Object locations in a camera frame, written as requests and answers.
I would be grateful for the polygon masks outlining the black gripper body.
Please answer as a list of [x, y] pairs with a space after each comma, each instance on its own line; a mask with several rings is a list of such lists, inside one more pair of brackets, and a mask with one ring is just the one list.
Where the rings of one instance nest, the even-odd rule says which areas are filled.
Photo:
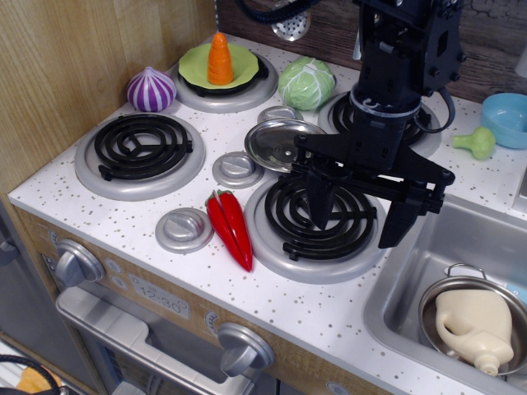
[[352, 127], [348, 133], [300, 136], [293, 170], [314, 170], [337, 185], [377, 198], [396, 200], [409, 189], [426, 189], [429, 204], [441, 204], [454, 174], [420, 156], [402, 142], [405, 127], [417, 123], [420, 100], [397, 109], [375, 105], [352, 91]]

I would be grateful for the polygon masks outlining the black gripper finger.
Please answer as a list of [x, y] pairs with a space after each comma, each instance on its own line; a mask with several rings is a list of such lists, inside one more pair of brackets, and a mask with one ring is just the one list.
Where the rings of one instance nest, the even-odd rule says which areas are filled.
[[305, 192], [311, 221], [324, 230], [333, 212], [334, 184], [314, 170], [305, 173]]
[[399, 245], [419, 216], [428, 213], [430, 193], [426, 189], [409, 189], [390, 204], [378, 247], [388, 249]]

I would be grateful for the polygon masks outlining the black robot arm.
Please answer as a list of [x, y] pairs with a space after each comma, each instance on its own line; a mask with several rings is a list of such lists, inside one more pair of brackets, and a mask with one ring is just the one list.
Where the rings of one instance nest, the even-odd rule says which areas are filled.
[[362, 1], [361, 72], [349, 93], [348, 133], [300, 135], [295, 171], [301, 174], [312, 222], [324, 228], [340, 187], [389, 201], [380, 237], [394, 247], [416, 219], [437, 213], [454, 174], [417, 154], [403, 139], [417, 122], [422, 98], [459, 78], [465, 54], [459, 42], [460, 1]]

